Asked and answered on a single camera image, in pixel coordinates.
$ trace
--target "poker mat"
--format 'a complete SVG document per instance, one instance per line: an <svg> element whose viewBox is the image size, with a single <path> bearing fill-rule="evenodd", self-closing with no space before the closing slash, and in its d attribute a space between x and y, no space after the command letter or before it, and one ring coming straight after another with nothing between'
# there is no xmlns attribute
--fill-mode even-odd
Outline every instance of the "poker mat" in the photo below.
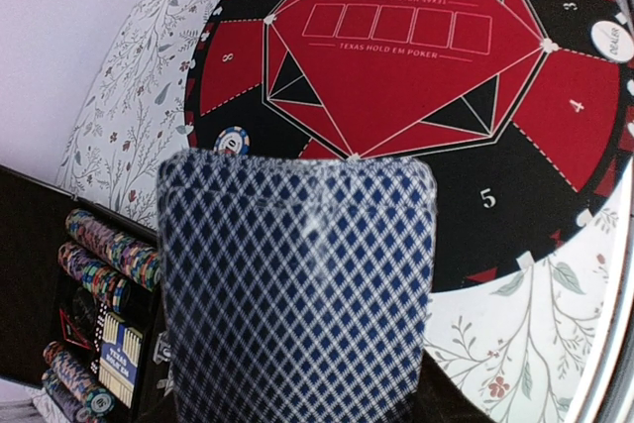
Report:
<svg viewBox="0 0 634 423"><path fill-rule="evenodd" d="M221 0L188 64L187 141L427 162L434 291L461 289L603 206L634 149L633 57L614 0Z"/></svg>

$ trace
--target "red and black poker mat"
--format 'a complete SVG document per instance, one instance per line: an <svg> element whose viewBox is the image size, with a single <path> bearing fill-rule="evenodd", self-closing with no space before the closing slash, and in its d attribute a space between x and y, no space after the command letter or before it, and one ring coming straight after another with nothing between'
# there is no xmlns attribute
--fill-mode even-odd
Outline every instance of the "red and black poker mat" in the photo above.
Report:
<svg viewBox="0 0 634 423"><path fill-rule="evenodd" d="M434 290L571 238L634 138L613 0L222 0L187 79L192 147L416 156L439 185Z"/></svg>

